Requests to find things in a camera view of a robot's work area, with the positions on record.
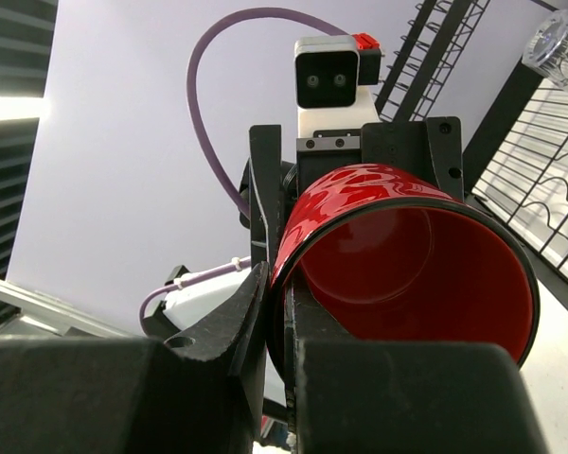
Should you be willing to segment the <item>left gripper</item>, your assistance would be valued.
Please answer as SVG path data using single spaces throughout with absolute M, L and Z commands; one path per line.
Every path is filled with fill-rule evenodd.
M 278 245 L 301 192 L 342 166 L 393 166 L 464 199 L 461 125 L 454 116 L 316 131 L 297 141 L 294 164 L 282 159 L 278 125 L 253 126 L 249 146 L 240 194 L 250 203 L 250 214 L 242 215 L 240 223 L 249 230 L 253 246 Z

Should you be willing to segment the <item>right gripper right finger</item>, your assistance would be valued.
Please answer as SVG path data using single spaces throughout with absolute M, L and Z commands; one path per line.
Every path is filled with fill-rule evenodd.
M 544 453 L 520 371 L 501 347 L 353 338 L 295 278 L 286 386 L 298 453 Z

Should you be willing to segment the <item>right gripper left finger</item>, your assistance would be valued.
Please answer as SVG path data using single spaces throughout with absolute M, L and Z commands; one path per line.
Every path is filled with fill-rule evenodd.
M 0 453 L 249 453 L 270 271 L 156 339 L 0 337 Z

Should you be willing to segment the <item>red ceramic mug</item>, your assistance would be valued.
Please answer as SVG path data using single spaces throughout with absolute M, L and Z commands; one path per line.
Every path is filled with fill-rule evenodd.
M 339 167 L 302 192 L 275 260 L 277 317 L 295 273 L 359 339 L 494 343 L 523 363 L 538 331 L 540 293 L 519 241 L 393 166 Z

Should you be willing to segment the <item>clear glass tumbler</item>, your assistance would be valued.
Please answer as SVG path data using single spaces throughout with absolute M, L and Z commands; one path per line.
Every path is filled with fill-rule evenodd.
M 552 12 L 530 38 L 522 64 L 568 93 L 568 9 Z

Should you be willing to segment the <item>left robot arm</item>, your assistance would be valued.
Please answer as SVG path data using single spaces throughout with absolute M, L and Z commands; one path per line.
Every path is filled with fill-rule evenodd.
M 279 220 L 285 222 L 301 190 L 328 171 L 346 164 L 385 164 L 404 170 L 430 183 L 444 193 L 464 198 L 462 177 L 461 123 L 456 117 L 430 117 L 420 121 L 368 123 L 358 129 L 317 131 L 311 137 L 350 138 L 352 145 L 340 156 L 321 151 L 313 157 L 303 156 L 294 164 L 282 160 L 268 147 L 279 134 L 269 125 L 256 125 L 250 133 L 256 144 L 265 131 L 267 140 L 251 154 L 240 180 L 240 195 L 251 206 L 249 216 L 241 215 L 240 223 L 251 234 L 251 254 L 233 264 L 193 273 L 185 266 L 175 268 L 156 295 L 140 309 L 141 327 L 149 336 L 167 339 L 195 324 L 231 297 L 247 276 L 252 261 L 265 257 L 265 229 L 257 201 L 251 166 L 279 163 L 270 170 L 279 179 L 276 197 Z

